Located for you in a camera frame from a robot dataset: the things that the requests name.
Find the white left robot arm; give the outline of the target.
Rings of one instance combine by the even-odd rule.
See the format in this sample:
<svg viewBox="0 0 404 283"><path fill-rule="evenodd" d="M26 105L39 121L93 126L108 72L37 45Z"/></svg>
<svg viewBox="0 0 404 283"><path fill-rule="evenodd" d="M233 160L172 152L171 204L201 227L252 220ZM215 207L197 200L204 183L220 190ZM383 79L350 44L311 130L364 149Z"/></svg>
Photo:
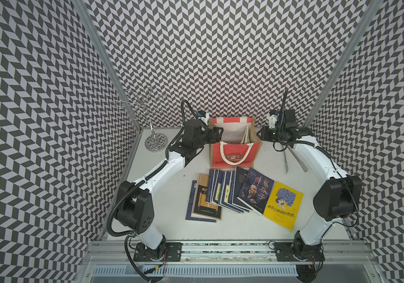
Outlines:
<svg viewBox="0 0 404 283"><path fill-rule="evenodd" d="M137 236L149 257L161 259L165 236L154 225L153 195L177 172L183 170L207 144L222 140L224 129L210 120L185 121L168 144L165 158L143 177L120 184L115 205L109 213L106 230L112 237Z"/></svg>

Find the red burlap Christmas bag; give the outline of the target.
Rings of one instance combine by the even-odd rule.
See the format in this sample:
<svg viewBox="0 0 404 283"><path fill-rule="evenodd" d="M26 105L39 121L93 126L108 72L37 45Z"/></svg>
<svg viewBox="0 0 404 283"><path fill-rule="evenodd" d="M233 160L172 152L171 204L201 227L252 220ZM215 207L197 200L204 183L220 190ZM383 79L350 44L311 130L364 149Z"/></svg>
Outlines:
<svg viewBox="0 0 404 283"><path fill-rule="evenodd" d="M212 127L223 129L221 141L210 145L210 163L214 169L236 166L252 167L262 141L251 117L220 117L209 121Z"/></svg>

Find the dark portrait cover book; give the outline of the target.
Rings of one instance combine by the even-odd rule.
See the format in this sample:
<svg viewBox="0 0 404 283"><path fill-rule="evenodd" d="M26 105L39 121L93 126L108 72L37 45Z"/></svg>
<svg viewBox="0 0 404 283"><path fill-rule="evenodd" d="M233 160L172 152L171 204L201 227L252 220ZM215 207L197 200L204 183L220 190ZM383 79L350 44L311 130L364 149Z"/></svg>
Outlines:
<svg viewBox="0 0 404 283"><path fill-rule="evenodd" d="M237 199L249 209L263 215L275 181L250 168Z"/></svg>

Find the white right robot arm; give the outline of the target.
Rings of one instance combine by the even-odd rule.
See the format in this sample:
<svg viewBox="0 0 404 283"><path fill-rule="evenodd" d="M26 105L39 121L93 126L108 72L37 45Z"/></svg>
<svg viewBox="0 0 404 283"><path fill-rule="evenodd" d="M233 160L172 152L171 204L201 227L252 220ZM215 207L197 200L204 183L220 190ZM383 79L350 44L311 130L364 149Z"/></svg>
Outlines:
<svg viewBox="0 0 404 283"><path fill-rule="evenodd" d="M333 225L358 212L362 181L334 163L312 131L297 123L294 110L272 110L268 123L258 132L259 138L289 150L320 182L320 189L312 199L313 215L296 232L292 244L275 244L277 258L279 261L285 257L292 261L323 261L322 240Z"/></svg>

